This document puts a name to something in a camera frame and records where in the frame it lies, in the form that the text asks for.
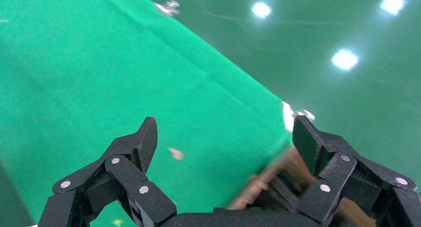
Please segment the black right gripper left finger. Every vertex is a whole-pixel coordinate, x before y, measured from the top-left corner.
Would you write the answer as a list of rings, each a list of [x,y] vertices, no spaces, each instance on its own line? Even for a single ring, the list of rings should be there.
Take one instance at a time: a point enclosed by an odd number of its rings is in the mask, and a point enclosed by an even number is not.
[[[162,226],[176,206],[146,176],[156,148],[156,119],[147,117],[137,132],[114,139],[98,160],[53,186],[39,226],[87,227],[113,202],[138,227]]]

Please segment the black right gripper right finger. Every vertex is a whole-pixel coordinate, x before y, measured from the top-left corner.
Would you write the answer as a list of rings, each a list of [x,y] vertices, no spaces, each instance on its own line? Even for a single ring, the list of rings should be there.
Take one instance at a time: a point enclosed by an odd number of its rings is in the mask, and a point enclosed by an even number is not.
[[[317,226],[330,224],[343,198],[378,227],[418,227],[421,196],[408,177],[360,155],[343,137],[322,132],[305,116],[294,120],[292,140],[315,182],[298,210]]]

